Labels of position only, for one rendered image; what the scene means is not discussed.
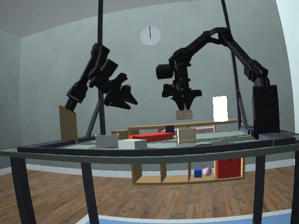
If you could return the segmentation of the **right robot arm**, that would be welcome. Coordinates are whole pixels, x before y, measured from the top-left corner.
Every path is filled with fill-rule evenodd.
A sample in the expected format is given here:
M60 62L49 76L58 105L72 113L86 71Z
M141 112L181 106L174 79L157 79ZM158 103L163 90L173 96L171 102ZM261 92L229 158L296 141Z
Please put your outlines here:
M77 103L82 103L82 101L86 97L86 92L88 90L87 82L89 80L91 80L89 82L90 88L96 86L101 90L104 82L112 76L113 72L118 67L116 63L110 61L110 59L107 59L109 52L110 50L100 43L95 43L93 45L91 50L91 58L82 76L80 77L80 80L76 82L67 92L66 96L68 96L68 99L65 106L63 107L74 112ZM122 81L125 81L127 79L128 78L126 74L120 73L118 77L112 79L111 82L108 82L111 88L116 90L115 88L117 88L118 85L122 86L122 84L120 83L123 83Z

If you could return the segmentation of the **black metal overhead frame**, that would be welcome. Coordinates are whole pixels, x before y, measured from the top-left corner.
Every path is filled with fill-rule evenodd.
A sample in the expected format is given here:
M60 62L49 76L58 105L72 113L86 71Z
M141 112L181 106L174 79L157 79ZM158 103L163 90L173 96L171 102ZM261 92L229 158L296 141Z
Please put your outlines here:
M229 25L229 19L228 19L228 14L227 14L227 8L225 5L225 0L221 0L222 8L223 8L223 13L224 13L224 18L225 18L225 24L226 28L230 29ZM102 26L103 26L103 0L98 0L98 43L102 44ZM230 50L231 51L231 50ZM234 77L234 82L236 84L235 88L235 94L237 97L236 100L236 109L237 109L237 129L239 129L239 126L242 126L242 120L243 120L243 126L244 129L248 129L248 123L246 119L246 114L243 106L243 101L242 97L240 94L239 90L239 82L238 82L238 77L237 77L237 68L236 68L236 59L235 55L231 51L231 59L232 59L232 68L233 68L233 77ZM90 137L91 132L93 130L95 121L97 119L97 115L99 112L99 122L100 122L100 131L101 134L106 135L106 129L105 129L105 112L104 112L104 95L101 93L102 91L98 89L98 103L96 105L96 108L94 110L94 114L92 116L92 119L89 124L89 128L87 130L86 136L85 137ZM242 119L241 119L242 117Z

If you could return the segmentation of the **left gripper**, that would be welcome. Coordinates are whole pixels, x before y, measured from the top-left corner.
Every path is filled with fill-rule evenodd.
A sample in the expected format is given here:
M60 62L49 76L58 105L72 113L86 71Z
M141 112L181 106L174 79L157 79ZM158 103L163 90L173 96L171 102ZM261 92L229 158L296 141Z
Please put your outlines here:
M190 106L194 98L196 98L197 96L202 96L202 91L191 90L191 88L189 88L190 79L188 79L188 76L177 76L173 81L175 82L176 89L163 90L162 98L167 98L168 96L172 96L171 99L176 102L179 110L184 110L184 107L185 110L190 110Z

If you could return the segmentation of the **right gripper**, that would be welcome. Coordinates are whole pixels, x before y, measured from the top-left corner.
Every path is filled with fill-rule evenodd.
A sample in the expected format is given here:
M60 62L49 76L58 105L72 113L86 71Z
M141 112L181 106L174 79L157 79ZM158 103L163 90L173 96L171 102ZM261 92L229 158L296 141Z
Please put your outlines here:
M117 88L115 88L116 90L111 91L113 89L109 85L108 81L111 82L111 80L106 80L101 87L101 91L102 91L101 93L106 94L106 97L104 98L103 103L107 107L113 106L113 107L119 107L119 108L130 110L131 107L126 102L132 103L134 105L138 104L136 99L131 94L131 86L130 85L127 84L122 87L117 86ZM110 91L110 92L108 92L108 91Z

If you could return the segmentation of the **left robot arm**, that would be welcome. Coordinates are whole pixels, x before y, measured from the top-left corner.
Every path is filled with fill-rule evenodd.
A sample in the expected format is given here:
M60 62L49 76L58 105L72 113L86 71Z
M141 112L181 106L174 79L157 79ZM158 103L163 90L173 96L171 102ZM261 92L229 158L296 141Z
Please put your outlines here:
M218 33L218 39L211 37L215 33ZM239 59L242 65L245 65L244 74L248 77L248 80L251 80L254 83L254 87L270 85L270 81L267 77L268 70L262 67L256 60L251 59L233 39L229 29L225 27L204 31L202 35L187 47L175 51L168 60L169 64L160 64L156 67L157 79L168 79L172 78L173 75L175 75L175 77L188 76L187 67L191 66L189 62L191 61L192 56L207 43L222 44L223 46L228 47Z

